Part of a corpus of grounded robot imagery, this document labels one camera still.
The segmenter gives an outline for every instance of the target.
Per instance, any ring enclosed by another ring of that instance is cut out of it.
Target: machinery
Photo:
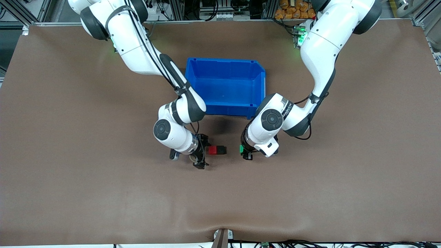
[[[68,0],[80,14],[81,23],[93,38],[111,39],[116,51],[132,71],[144,75],[162,75],[178,98],[159,108],[153,133],[156,139],[171,149],[170,158],[190,155],[199,169],[205,162],[208,137],[194,134],[185,125],[202,120],[206,106],[172,59],[159,52],[148,38],[142,23],[148,18],[144,0]],[[260,151],[266,157],[276,153],[277,133],[283,129],[298,137],[309,129],[319,105],[328,95],[335,75],[337,55],[352,33],[362,34],[377,22],[381,14],[379,0],[312,0],[317,19],[306,23],[301,57],[311,72],[315,87],[303,108],[279,94],[267,96],[256,117],[242,133],[241,154],[252,159]]]
[[[334,64],[350,35],[363,34],[373,27],[381,15],[378,0],[312,0],[318,13],[315,20],[305,22],[306,36],[300,56],[314,78],[314,89],[309,97],[293,103],[279,94],[262,101],[256,117],[242,132],[241,154],[251,160],[252,153],[260,151],[265,157],[277,152],[277,133],[282,129],[298,139],[308,129],[335,76]],[[296,104],[306,101],[303,108]]]

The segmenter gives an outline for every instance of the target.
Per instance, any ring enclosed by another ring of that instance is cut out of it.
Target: brown table mat
[[[313,80],[290,36],[270,22],[158,25],[152,40],[188,57],[257,60],[267,94],[298,101]],[[111,42],[82,27],[34,27],[0,90],[0,245],[236,239],[441,239],[441,77],[421,28],[384,20],[353,35],[336,63],[312,138],[279,135],[280,152],[245,161],[245,118],[206,116],[226,145],[206,170],[168,160],[154,139],[176,95],[131,72]]]

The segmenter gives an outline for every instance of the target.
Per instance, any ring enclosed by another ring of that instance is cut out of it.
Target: wire
[[[248,153],[255,153],[255,152],[259,152],[258,150],[254,149],[253,150],[247,150],[244,146],[244,144],[247,144],[247,141],[245,140],[245,133],[248,130],[248,127],[251,125],[251,123],[254,121],[256,117],[251,118],[251,120],[248,122],[248,124],[244,127],[244,129],[242,130],[242,134],[240,135],[240,143],[243,146],[243,149],[245,151],[247,151]]]
[[[230,3],[230,7],[237,12],[244,12],[250,9],[250,3],[248,2],[248,6],[246,6],[245,8],[238,8],[236,6],[233,6],[236,2],[238,2],[239,0],[231,0]]]
[[[297,102],[295,102],[294,104],[299,104],[299,103],[302,103],[302,102],[304,102],[304,101],[306,101],[306,100],[308,100],[308,98],[309,98],[309,96],[307,96],[305,99],[303,99],[303,100],[301,100],[301,101],[297,101]]]
[[[265,17],[265,19],[272,20],[272,21],[274,21],[275,23],[279,24],[280,26],[284,27],[285,30],[286,30],[286,32],[287,32],[288,34],[290,34],[290,35],[292,35],[292,36],[298,36],[298,35],[295,35],[295,34],[293,34],[291,31],[288,30],[288,29],[293,29],[294,26],[286,25],[286,24],[283,22],[282,19],[280,20],[280,22],[277,21],[276,19],[272,18],[272,17]]]
[[[218,2],[217,0],[213,0],[213,2],[214,2],[214,4],[213,4],[213,13],[212,13],[212,15],[210,16],[210,18],[208,18],[207,20],[205,20],[206,22],[207,22],[207,21],[211,21],[214,17],[216,17],[216,15],[217,15],[217,11],[219,10],[219,2]]]
[[[129,4],[127,3],[127,0],[124,0],[124,4],[126,4],[127,6],[129,6]],[[146,38],[146,40],[150,41],[150,45],[152,46],[153,51],[155,52],[156,58],[158,60],[158,62],[161,64],[163,70],[165,71],[165,73],[167,74],[167,76],[165,76],[165,74],[163,73],[163,71],[161,70],[161,68],[159,67],[159,65],[156,63],[155,59],[153,58],[152,54],[150,53],[150,51],[147,48],[147,45],[144,42],[144,39],[142,38],[139,30],[138,30],[138,26],[136,25],[136,22],[134,20],[134,17],[132,16],[132,13],[129,12],[129,16],[130,19],[132,20],[132,24],[135,27],[136,33],[138,34],[139,40],[142,42],[142,44],[144,45],[144,48],[146,49],[146,52],[148,53],[148,55],[150,56],[150,58],[152,59],[153,63],[155,64],[155,66],[158,68],[159,72],[162,74],[162,76],[165,78],[165,80],[173,87],[174,90],[176,90],[176,86],[173,85],[170,76],[167,73],[167,70],[164,68],[164,65],[161,63],[161,60],[159,59],[158,54],[156,53],[156,49],[152,44],[152,41],[148,38]]]
[[[194,131],[194,135],[196,135],[196,137],[197,137],[198,140],[199,140],[199,143],[200,143],[201,146],[202,146],[201,138],[198,136],[198,133],[199,133],[199,121],[197,121],[196,123],[198,124],[198,129],[197,129],[197,130],[194,128],[193,123],[190,123],[190,126],[191,126],[191,128],[193,129],[193,131]],[[190,155],[189,157],[190,157],[190,160],[191,160],[193,163],[195,163],[195,164],[197,164],[197,163],[200,162],[200,161],[195,162],[193,159],[191,159],[191,155]],[[202,147],[202,161],[204,161],[204,160],[205,160],[205,147]]]
[[[290,26],[290,25],[286,25],[284,23],[281,23],[281,22],[277,21],[276,19],[274,19],[272,17],[265,17],[264,19],[272,20],[275,23],[277,23],[277,24],[279,24],[280,26],[283,26],[283,27],[294,28],[294,26]]]
[[[157,0],[157,3],[158,3],[158,7],[159,7],[159,9],[161,10],[161,13],[167,18],[167,20],[169,20],[169,21],[174,21],[174,19],[172,20],[168,15],[167,15],[167,10],[168,10],[168,8],[170,7],[170,4],[168,4],[167,5],[167,9],[166,8],[164,8],[164,2],[163,2],[163,0]]]
[[[198,0],[193,0],[193,4],[191,5],[191,11],[193,12],[194,17],[195,17],[197,20],[200,20],[199,15],[196,14],[196,8],[195,8],[195,5],[196,5],[196,2],[197,2],[197,1],[198,1]]]

